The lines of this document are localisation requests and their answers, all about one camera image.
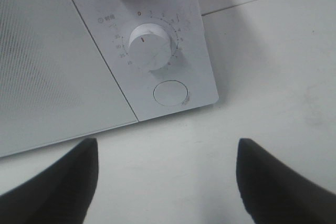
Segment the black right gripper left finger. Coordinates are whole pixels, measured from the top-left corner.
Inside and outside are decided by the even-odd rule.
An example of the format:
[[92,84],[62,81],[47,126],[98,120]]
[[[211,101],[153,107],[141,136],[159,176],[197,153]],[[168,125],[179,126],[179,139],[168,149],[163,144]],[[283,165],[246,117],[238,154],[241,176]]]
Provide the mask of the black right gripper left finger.
[[2,194],[1,223],[83,223],[98,176],[98,143],[87,138],[35,177]]

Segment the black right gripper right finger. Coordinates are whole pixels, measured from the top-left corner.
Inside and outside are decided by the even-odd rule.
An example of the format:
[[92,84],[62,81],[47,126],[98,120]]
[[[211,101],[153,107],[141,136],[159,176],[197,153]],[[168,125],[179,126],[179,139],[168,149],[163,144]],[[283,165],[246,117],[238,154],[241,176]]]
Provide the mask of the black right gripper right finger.
[[238,143],[236,181],[254,223],[335,223],[335,194],[251,139]]

